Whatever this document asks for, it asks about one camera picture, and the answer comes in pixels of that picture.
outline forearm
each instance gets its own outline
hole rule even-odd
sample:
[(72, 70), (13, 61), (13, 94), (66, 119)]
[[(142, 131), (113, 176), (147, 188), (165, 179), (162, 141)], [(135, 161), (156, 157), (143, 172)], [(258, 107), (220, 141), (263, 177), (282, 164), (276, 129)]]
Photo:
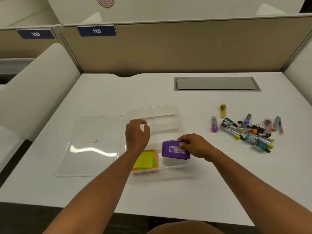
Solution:
[(262, 233), (311, 233), (312, 213), (216, 151), (212, 163)]
[(74, 197), (45, 234), (102, 234), (140, 154), (141, 151), (132, 150), (119, 157)]

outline person's left arm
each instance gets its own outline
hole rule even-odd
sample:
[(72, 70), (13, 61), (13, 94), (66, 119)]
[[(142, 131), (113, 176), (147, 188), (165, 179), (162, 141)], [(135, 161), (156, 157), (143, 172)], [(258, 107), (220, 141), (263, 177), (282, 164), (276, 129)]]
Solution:
[[(140, 129), (141, 124), (145, 124), (144, 132)], [(146, 121), (131, 120), (126, 126), (128, 150), (86, 185), (59, 213), (44, 234), (102, 234), (149, 137)]]

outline purple cap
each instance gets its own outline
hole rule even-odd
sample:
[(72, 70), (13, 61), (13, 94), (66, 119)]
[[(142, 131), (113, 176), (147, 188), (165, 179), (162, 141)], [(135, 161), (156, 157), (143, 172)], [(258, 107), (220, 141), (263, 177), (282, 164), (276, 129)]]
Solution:
[(218, 128), (218, 126), (213, 125), (213, 126), (211, 127), (211, 130), (212, 130), (213, 132), (217, 132), (217, 131), (219, 130), (219, 128)]
[(164, 141), (161, 156), (179, 159), (190, 159), (191, 158), (190, 153), (188, 151), (185, 151), (184, 149), (181, 149), (179, 147), (180, 143), (183, 143), (183, 141), (178, 140)]

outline person's right arm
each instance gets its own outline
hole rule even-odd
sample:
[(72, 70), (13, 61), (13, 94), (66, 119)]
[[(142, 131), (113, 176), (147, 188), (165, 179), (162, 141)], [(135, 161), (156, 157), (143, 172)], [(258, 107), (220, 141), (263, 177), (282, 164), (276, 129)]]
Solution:
[(250, 173), (209, 144), (202, 136), (189, 134), (177, 140), (195, 157), (212, 162), (261, 233), (312, 233), (312, 213), (288, 196)]

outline hand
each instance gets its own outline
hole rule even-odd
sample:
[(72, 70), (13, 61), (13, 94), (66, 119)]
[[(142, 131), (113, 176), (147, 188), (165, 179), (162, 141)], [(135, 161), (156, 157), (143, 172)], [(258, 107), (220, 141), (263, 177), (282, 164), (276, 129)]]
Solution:
[[(144, 124), (144, 131), (140, 128), (141, 124)], [(149, 126), (145, 120), (131, 120), (130, 123), (126, 125), (126, 141), (128, 150), (134, 150), (141, 154), (149, 142), (149, 137)]]
[(212, 158), (220, 153), (218, 149), (209, 144), (202, 136), (197, 134), (187, 134), (183, 135), (177, 140), (182, 140), (187, 143), (180, 143), (180, 148), (190, 152), (193, 156), (204, 158), (206, 161), (211, 162)]

